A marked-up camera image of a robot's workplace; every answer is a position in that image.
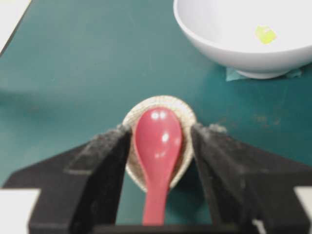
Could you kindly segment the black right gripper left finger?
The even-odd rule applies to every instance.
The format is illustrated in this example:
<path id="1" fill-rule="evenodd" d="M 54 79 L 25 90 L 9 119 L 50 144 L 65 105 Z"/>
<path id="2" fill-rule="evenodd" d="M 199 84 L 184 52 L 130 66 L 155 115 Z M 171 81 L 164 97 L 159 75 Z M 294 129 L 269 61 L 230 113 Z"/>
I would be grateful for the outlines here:
<path id="1" fill-rule="evenodd" d="M 0 190 L 3 234 L 90 234 L 114 225 L 131 141 L 120 125 L 11 173 Z"/>

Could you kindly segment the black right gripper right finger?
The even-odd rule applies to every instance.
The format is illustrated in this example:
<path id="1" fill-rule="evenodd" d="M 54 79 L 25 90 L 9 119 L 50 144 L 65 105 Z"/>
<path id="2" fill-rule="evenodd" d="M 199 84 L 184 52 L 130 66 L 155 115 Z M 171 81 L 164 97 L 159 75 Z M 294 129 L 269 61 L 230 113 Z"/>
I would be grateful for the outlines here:
<path id="1" fill-rule="evenodd" d="M 312 219 L 299 189 L 312 168 L 199 123 L 191 127 L 196 166 L 214 225 L 247 234 L 309 234 Z"/>

